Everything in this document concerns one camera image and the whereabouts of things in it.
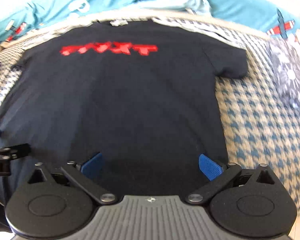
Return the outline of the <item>grey patterned pillow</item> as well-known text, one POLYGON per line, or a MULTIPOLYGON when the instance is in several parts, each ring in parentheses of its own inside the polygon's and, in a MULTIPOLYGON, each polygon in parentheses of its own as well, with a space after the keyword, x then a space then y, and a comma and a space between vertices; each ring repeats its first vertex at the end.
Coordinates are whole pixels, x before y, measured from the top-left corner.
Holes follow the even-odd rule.
POLYGON ((300 111, 300 29, 288 35, 286 40, 269 40, 268 52, 279 97, 300 111))

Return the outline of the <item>houndstooth blue white bedspread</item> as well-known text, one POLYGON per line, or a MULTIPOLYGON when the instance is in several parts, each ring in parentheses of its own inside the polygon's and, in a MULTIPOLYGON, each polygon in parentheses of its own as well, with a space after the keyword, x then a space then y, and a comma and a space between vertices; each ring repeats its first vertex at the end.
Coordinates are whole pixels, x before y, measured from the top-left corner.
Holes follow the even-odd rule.
MULTIPOLYGON (((89 27, 95 23, 109 23, 114 27, 121 27, 130 22, 142 21, 153 21, 160 25, 203 34, 245 50, 247 74, 239 79, 217 77, 215 81, 215 96, 228 161, 234 161, 243 168, 268 163, 300 211, 300 113, 286 107, 279 98, 267 51, 268 45, 264 38, 212 23, 170 17, 127 21, 119 26, 115 26, 111 21, 96 21, 63 31, 53 38, 60 37, 72 29, 89 27)), ((6 49, 0 54, 8 74, 17 75, 15 83, 21 76, 21 70, 15 68, 15 64, 26 51, 47 41, 49 40, 39 36, 6 49)), ((0 106, 11 90, 4 95, 5 89, 5 85, 1 83, 0 106)))

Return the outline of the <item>black t-shirt red print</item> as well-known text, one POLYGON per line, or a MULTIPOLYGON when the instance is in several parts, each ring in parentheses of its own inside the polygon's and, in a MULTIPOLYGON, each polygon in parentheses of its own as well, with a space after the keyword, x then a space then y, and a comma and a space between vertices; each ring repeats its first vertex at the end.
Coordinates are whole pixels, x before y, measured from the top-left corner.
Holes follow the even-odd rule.
POLYGON ((248 71, 244 49, 153 21, 95 23, 26 51, 0 106, 0 147, 31 155, 0 177, 0 202, 35 163, 55 171, 103 157, 99 185, 117 195, 179 195, 207 183, 199 156, 228 161, 217 77, 248 71))

